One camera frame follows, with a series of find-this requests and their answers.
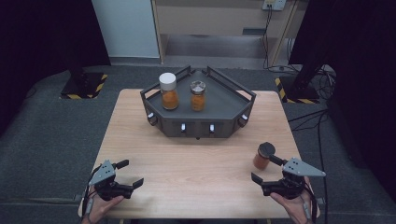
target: white wall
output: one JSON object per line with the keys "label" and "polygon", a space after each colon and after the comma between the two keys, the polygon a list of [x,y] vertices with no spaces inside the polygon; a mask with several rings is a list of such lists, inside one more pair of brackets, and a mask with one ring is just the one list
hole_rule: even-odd
{"label": "white wall", "polygon": [[109,57],[160,58],[150,0],[92,0]]}

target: silver lid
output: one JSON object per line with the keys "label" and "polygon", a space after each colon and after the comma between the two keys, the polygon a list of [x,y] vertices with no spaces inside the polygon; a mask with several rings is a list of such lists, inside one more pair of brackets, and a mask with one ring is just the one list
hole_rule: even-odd
{"label": "silver lid", "polygon": [[190,84],[190,88],[193,94],[200,95],[200,94],[204,94],[204,91],[206,89],[206,84],[203,81],[196,80]]}

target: warning tape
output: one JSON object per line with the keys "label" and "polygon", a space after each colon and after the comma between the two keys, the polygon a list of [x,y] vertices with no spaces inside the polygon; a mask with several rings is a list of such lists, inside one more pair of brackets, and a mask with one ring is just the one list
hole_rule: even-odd
{"label": "warning tape", "polygon": [[98,96],[99,92],[102,90],[106,79],[107,79],[107,75],[102,75],[102,79],[100,80],[100,83],[96,87],[96,91],[95,91],[94,94],[61,94],[61,99],[78,100],[78,99],[93,99],[93,98],[96,98],[96,96]]}
{"label": "warning tape", "polygon": [[280,99],[282,100],[283,103],[320,104],[320,101],[315,100],[315,99],[290,99],[286,95],[285,90],[283,89],[283,85],[280,82],[280,79],[278,77],[275,79],[275,83],[276,83],[277,89],[279,91]]}

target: brown cylinder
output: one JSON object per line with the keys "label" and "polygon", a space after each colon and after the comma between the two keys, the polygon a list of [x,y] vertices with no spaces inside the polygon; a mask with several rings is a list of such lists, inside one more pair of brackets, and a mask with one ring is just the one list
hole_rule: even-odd
{"label": "brown cylinder", "polygon": [[256,156],[253,159],[254,166],[259,170],[264,170],[270,162],[270,155],[275,154],[275,147],[268,142],[262,143],[257,149]]}

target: cylindrical object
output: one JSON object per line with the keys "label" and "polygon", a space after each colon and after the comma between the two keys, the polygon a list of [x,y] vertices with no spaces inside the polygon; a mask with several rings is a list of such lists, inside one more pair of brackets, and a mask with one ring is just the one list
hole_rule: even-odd
{"label": "cylindrical object", "polygon": [[253,159],[254,166],[259,170],[264,170],[270,162],[270,155],[275,154],[275,147],[268,142],[262,143],[257,149],[256,156]]}
{"label": "cylindrical object", "polygon": [[193,81],[191,87],[191,109],[202,111],[205,108],[205,89],[206,84],[203,81]]}
{"label": "cylindrical object", "polygon": [[163,95],[163,108],[167,110],[175,109],[178,106],[177,81],[172,73],[160,75],[161,93]]}

